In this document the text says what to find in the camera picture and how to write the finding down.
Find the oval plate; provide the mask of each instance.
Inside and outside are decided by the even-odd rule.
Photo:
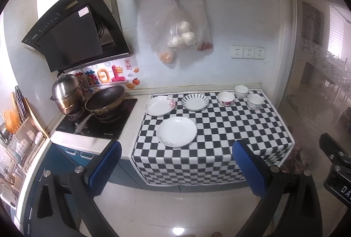
[[[145,112],[151,116],[163,116],[170,113],[176,107],[173,98],[160,95],[153,97],[145,104]]]
[[[200,111],[208,106],[209,100],[200,93],[191,93],[181,100],[183,107],[190,111]]]
[[[196,124],[181,116],[164,120],[156,131],[156,137],[163,145],[174,148],[191,143],[196,135]]]

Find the electrical socket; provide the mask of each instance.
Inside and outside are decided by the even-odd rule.
[[[253,59],[255,54],[255,48],[253,47],[244,47],[244,59]]]
[[[242,59],[244,53],[243,46],[232,46],[231,49],[231,57],[232,59]]]
[[[266,49],[265,48],[260,48],[260,47],[255,47],[255,59],[264,59],[266,56]]]

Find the cup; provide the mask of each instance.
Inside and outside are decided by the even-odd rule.
[[[249,89],[243,85],[237,85],[234,87],[235,97],[238,99],[244,99],[249,94]]]
[[[217,100],[221,106],[231,106],[234,102],[235,96],[231,92],[220,92],[217,95]]]
[[[258,110],[262,108],[264,100],[258,94],[249,94],[247,96],[247,106],[252,110]]]

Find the black wok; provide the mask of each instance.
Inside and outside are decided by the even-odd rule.
[[[124,87],[111,86],[94,93],[86,102],[85,109],[90,112],[86,118],[80,122],[74,130],[74,134],[79,133],[91,116],[96,115],[97,118],[103,117],[105,114],[115,112],[124,100]]]

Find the blue gripper pad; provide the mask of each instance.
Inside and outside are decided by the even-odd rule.
[[[263,198],[267,192],[267,181],[264,173],[257,167],[262,166],[262,164],[256,165],[257,157],[261,160],[262,158],[260,156],[255,157],[243,140],[238,140],[233,144],[232,153],[253,194]]]
[[[84,180],[90,196],[95,197],[102,193],[121,155],[120,142],[112,140],[99,156],[94,157],[89,162]]]

